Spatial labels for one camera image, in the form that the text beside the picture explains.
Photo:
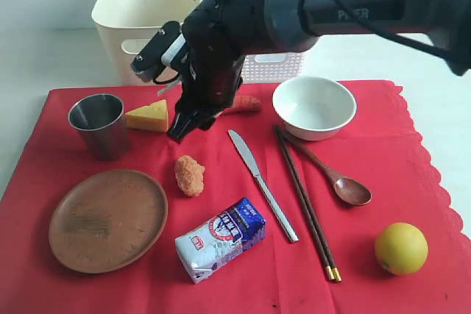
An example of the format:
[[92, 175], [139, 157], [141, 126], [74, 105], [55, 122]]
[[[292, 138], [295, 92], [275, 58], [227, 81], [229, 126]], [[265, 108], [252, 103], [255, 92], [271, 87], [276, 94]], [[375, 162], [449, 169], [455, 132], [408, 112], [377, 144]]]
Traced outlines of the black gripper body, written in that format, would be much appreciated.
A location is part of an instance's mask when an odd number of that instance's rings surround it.
[[244, 57], [224, 30], [224, 11], [231, 0], [202, 0], [183, 22], [188, 46], [188, 77], [175, 105], [179, 113], [207, 108], [218, 115], [233, 105], [241, 84]]

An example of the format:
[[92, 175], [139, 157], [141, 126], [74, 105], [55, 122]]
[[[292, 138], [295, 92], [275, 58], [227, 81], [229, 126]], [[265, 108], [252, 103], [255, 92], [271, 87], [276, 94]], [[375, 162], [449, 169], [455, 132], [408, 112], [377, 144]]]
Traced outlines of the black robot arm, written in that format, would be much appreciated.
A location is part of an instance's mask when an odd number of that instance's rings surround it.
[[169, 137], [209, 129], [254, 54], [304, 52], [323, 35], [372, 33], [470, 69], [470, 0], [203, 0], [183, 21], [183, 94]]

